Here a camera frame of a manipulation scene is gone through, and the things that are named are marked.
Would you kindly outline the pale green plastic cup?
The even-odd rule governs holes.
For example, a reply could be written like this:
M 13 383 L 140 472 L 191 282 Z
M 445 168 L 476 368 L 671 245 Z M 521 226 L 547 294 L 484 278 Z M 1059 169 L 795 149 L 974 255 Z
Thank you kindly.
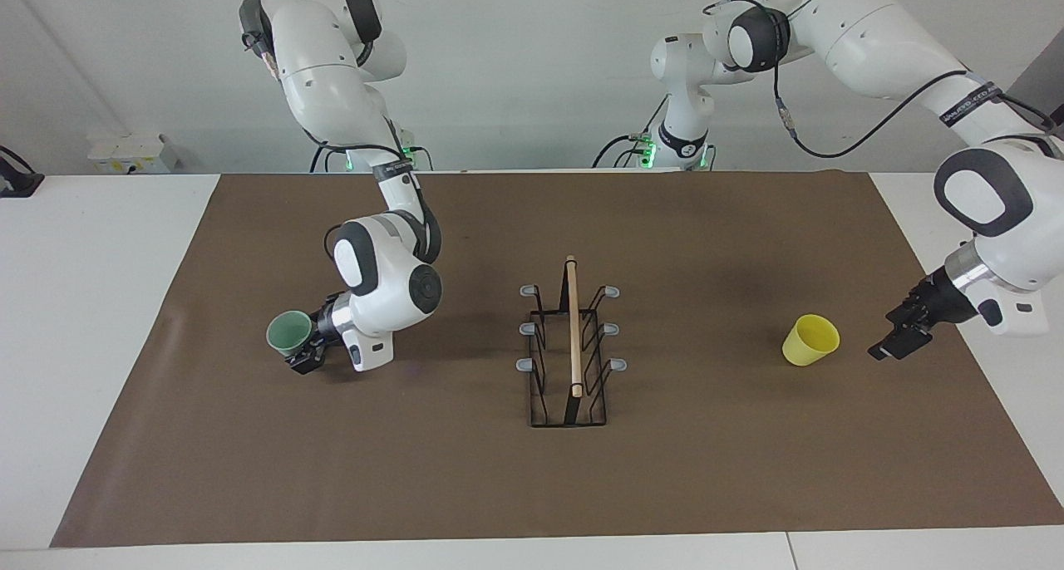
M 314 321 L 305 312 L 286 311 L 277 315 L 266 328 L 266 342 L 284 357 L 303 350 L 314 332 Z

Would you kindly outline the yellow plastic cup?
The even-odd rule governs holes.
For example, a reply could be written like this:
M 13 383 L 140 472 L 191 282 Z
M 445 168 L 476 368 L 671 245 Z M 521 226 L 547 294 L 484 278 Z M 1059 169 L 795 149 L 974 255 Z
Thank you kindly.
M 803 315 L 795 320 L 781 353 L 791 365 L 805 368 L 839 350 L 839 329 L 820 315 Z

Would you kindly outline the brown table mat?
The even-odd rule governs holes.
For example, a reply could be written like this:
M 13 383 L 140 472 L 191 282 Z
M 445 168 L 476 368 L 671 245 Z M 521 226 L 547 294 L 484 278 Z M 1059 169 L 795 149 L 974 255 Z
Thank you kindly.
M 342 279 L 329 227 L 370 177 L 226 175 L 51 543 L 516 538 L 1064 524 L 954 326 L 874 361 L 924 276 L 872 181 L 798 174 L 422 177 L 440 308 L 395 361 L 300 376 L 278 313 Z M 520 324 L 578 259 L 601 319 L 608 423 L 532 429 Z M 781 347 L 820 315 L 839 349 Z

